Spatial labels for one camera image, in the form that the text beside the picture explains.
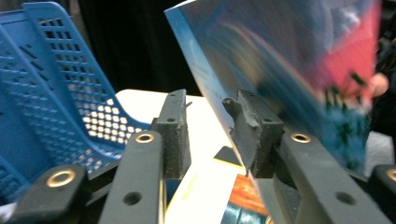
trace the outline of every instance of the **plastic holder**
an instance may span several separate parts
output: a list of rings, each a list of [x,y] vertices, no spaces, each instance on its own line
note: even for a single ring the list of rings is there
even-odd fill
[[[58,4],[0,14],[0,204],[50,167],[91,173],[118,160],[128,137],[148,127],[124,112]]]

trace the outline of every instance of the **blue basket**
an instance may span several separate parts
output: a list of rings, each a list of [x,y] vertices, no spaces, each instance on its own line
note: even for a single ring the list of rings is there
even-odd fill
[[[67,13],[30,3],[0,14],[0,203],[52,166],[89,173],[149,126],[130,118]]]

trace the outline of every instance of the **colorful book cover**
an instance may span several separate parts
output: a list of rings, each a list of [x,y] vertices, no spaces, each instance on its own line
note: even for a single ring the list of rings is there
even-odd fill
[[[362,173],[379,12],[375,0],[197,0],[165,15],[225,129],[221,101],[253,91],[287,130],[314,135]]]

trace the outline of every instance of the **book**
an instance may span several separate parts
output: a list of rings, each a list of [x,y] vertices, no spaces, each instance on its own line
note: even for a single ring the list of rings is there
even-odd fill
[[[252,91],[286,131],[315,136],[363,173],[379,12],[375,0],[196,0],[165,16],[225,130],[222,100]]]

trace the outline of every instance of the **blue plastic basket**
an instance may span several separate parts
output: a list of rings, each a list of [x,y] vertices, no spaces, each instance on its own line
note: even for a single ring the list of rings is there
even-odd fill
[[[0,203],[52,166],[89,172],[149,126],[130,118],[67,13],[55,3],[0,14]]]

